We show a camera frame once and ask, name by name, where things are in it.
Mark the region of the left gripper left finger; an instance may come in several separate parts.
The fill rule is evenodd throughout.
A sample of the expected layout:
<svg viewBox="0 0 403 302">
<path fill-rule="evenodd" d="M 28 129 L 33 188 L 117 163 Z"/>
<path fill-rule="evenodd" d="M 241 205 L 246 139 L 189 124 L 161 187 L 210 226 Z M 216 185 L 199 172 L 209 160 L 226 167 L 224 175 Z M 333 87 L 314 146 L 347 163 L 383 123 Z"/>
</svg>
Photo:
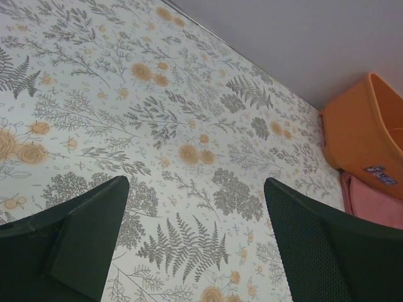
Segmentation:
<svg viewBox="0 0 403 302">
<path fill-rule="evenodd" d="M 100 301 L 128 192 L 117 176 L 1 225 L 1 301 Z"/>
</svg>

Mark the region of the pink t shirt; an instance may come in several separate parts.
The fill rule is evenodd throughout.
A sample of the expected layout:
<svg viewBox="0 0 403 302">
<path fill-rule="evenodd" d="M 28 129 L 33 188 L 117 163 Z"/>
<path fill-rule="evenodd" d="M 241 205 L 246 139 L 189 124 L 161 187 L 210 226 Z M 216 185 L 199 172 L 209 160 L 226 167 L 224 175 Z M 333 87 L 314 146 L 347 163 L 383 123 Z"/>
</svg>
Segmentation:
<svg viewBox="0 0 403 302">
<path fill-rule="evenodd" d="M 402 201 L 367 186 L 346 172 L 341 174 L 344 210 L 372 223 L 402 229 Z"/>
</svg>

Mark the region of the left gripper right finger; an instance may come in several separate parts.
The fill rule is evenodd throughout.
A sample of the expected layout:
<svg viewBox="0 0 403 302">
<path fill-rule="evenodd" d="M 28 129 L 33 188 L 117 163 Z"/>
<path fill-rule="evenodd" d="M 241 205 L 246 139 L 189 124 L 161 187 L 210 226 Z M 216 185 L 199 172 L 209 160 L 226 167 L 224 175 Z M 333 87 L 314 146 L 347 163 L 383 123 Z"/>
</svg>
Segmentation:
<svg viewBox="0 0 403 302">
<path fill-rule="evenodd" d="M 294 301 L 402 301 L 402 230 L 269 177 L 264 195 Z"/>
</svg>

